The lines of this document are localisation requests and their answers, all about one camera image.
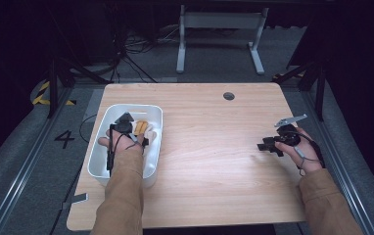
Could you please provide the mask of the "grey metal table frame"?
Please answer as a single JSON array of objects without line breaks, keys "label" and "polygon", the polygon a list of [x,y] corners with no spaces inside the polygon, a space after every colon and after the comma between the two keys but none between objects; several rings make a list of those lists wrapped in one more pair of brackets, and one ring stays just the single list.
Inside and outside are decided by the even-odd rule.
[{"label": "grey metal table frame", "polygon": [[185,5],[181,5],[176,72],[184,73],[186,59],[186,28],[228,28],[252,29],[255,32],[255,39],[248,43],[248,48],[257,74],[264,74],[264,67],[257,48],[268,16],[268,11],[268,8],[263,8],[257,13],[190,12],[186,10]]}]

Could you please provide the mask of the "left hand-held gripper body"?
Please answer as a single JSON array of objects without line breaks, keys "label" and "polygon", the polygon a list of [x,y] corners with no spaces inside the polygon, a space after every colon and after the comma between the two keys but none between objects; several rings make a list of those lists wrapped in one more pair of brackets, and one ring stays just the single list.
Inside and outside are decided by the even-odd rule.
[{"label": "left hand-held gripper body", "polygon": [[125,112],[113,124],[110,125],[110,129],[127,135],[133,130],[133,122],[134,118],[132,115],[129,112]]}]

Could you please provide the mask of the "person's right hand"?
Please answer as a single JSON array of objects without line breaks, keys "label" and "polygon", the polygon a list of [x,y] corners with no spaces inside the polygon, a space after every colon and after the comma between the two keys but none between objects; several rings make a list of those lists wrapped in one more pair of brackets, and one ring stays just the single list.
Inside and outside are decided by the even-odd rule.
[{"label": "person's right hand", "polygon": [[276,142],[275,147],[286,153],[299,168],[300,175],[305,176],[322,169],[323,166],[310,144],[311,137],[302,128],[297,127],[297,131],[302,135],[301,142],[297,146],[292,147],[281,142]]}]

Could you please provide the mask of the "grey tape piece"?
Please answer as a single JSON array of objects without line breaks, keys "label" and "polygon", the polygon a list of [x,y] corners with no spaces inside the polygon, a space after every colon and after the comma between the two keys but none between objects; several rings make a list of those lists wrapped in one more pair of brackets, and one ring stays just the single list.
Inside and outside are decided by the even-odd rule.
[{"label": "grey tape piece", "polygon": [[81,203],[88,200],[88,194],[82,193],[79,195],[74,195],[69,199],[66,199],[61,203],[61,210],[69,209],[73,204]]}]

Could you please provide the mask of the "person's left hand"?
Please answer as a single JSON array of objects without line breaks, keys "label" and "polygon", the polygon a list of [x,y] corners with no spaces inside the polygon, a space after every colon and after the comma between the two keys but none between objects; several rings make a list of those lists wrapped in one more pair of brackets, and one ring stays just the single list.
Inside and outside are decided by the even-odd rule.
[{"label": "person's left hand", "polygon": [[137,135],[137,142],[134,142],[130,137],[122,135],[120,132],[115,130],[108,130],[106,134],[106,137],[100,137],[98,139],[98,143],[107,148],[111,147],[115,154],[119,154],[125,150],[131,150],[143,154],[143,134]]}]

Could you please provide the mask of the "black metal stand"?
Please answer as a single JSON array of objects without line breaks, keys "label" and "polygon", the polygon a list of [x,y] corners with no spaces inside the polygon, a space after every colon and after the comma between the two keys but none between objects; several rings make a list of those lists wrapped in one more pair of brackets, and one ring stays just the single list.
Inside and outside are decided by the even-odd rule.
[{"label": "black metal stand", "polygon": [[298,89],[309,91],[316,85],[314,109],[320,121],[323,120],[323,100],[325,92],[326,76],[323,66],[316,62],[308,62],[284,74],[277,73],[272,77],[272,81],[281,84],[292,77],[299,77]]},{"label": "black metal stand", "polygon": [[99,84],[111,84],[110,81],[107,81],[76,62],[62,57],[54,57],[49,66],[50,110],[47,118],[51,118],[55,114],[60,104],[58,96],[58,81],[61,81],[63,86],[66,88],[72,88],[75,84],[74,76],[70,71],[71,69],[82,73],[85,77],[88,77]]}]

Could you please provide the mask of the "yellow black hazard tape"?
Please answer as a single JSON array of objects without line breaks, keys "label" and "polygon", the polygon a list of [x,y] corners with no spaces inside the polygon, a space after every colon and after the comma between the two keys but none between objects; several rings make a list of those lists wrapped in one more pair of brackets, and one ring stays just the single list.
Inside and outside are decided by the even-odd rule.
[{"label": "yellow black hazard tape", "polygon": [[[35,98],[32,100],[32,104],[33,105],[50,105],[50,100],[49,99],[44,99],[43,96],[46,92],[46,90],[49,88],[49,85],[50,85],[50,81],[45,81],[39,91],[37,92]],[[76,100],[67,100],[66,101],[66,105],[68,106],[74,106],[76,105]]]}]

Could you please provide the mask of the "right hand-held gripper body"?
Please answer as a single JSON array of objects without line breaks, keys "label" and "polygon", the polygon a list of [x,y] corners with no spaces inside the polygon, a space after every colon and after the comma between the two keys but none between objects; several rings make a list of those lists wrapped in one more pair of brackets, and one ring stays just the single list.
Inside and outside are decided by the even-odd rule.
[{"label": "right hand-held gripper body", "polygon": [[293,122],[297,122],[307,118],[307,114],[303,114],[298,117],[286,117],[280,119],[276,124],[276,132],[278,136],[274,137],[276,142],[281,142],[289,146],[297,146],[301,142],[300,135],[296,128],[293,126]]}]

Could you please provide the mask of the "white plastic storage bin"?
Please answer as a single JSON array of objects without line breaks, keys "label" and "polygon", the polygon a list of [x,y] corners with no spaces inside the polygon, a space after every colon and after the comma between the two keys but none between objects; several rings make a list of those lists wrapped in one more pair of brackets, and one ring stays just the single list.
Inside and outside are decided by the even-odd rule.
[{"label": "white plastic storage bin", "polygon": [[159,155],[161,149],[162,132],[163,132],[163,111],[160,107],[154,105],[133,105],[133,104],[116,104],[109,106],[102,116],[100,126],[97,128],[97,133],[93,138],[93,145],[91,147],[88,158],[87,171],[98,180],[103,186],[106,186],[110,179],[111,161],[108,156],[113,153],[107,147],[101,146],[98,143],[100,137],[105,137],[106,132],[122,114],[129,112],[134,118],[133,130],[127,134],[133,134],[136,122],[145,120],[149,123],[146,131],[154,130],[157,133],[157,138],[151,145],[145,147],[144,151],[144,166],[143,166],[143,184],[146,188],[154,185],[157,179],[157,168],[159,162]]}]

